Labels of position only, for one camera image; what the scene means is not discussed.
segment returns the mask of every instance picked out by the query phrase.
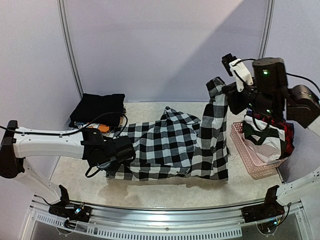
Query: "black cloth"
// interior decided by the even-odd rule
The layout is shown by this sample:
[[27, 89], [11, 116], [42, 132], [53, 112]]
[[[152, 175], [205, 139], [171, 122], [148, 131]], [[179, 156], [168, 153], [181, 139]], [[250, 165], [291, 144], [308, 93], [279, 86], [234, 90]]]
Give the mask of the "black cloth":
[[[93, 95], [84, 93], [81, 101], [70, 115], [71, 123], [90, 123], [101, 114], [111, 112], [124, 112], [124, 94]], [[110, 127], [118, 127], [121, 114], [107, 114], [94, 121], [95, 124], [105, 124]]]

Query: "laundry basket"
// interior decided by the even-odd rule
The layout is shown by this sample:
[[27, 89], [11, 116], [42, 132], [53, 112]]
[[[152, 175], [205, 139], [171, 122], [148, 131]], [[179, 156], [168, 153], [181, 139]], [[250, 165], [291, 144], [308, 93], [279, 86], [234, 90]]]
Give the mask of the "laundry basket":
[[231, 138], [238, 150], [246, 170], [255, 180], [262, 179], [277, 174], [276, 168], [285, 160], [279, 159], [272, 162], [263, 162], [260, 158], [248, 148], [242, 140], [242, 121], [234, 122], [231, 126]]

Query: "vertical metal post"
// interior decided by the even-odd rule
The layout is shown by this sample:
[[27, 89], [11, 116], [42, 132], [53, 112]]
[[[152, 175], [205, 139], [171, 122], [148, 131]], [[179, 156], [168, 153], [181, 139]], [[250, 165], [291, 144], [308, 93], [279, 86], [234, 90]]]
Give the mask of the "vertical metal post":
[[69, 58], [71, 71], [73, 74], [73, 78], [74, 78], [74, 82], [75, 82], [75, 86], [77, 88], [78, 94], [79, 94], [80, 98], [82, 98], [84, 90], [83, 90], [82, 83], [81, 83], [81, 80], [79, 77], [79, 72], [78, 72], [77, 65], [76, 65], [75, 55], [74, 55], [74, 51], [73, 51], [72, 44], [71, 44], [70, 33], [69, 33], [69, 28], [68, 28], [68, 23], [67, 23], [65, 1], [64, 0], [57, 0], [57, 4], [58, 4], [58, 10], [59, 10], [59, 16], [60, 16], [60, 21], [61, 21], [61, 27], [62, 27], [65, 48], [66, 48], [66, 52], [67, 52], [67, 55]]
[[266, 54], [269, 34], [271, 30], [272, 17], [274, 13], [274, 6], [275, 6], [275, 0], [269, 0], [266, 14], [265, 14], [262, 39], [261, 39], [260, 49], [258, 54], [259, 59], [265, 57], [265, 54]]

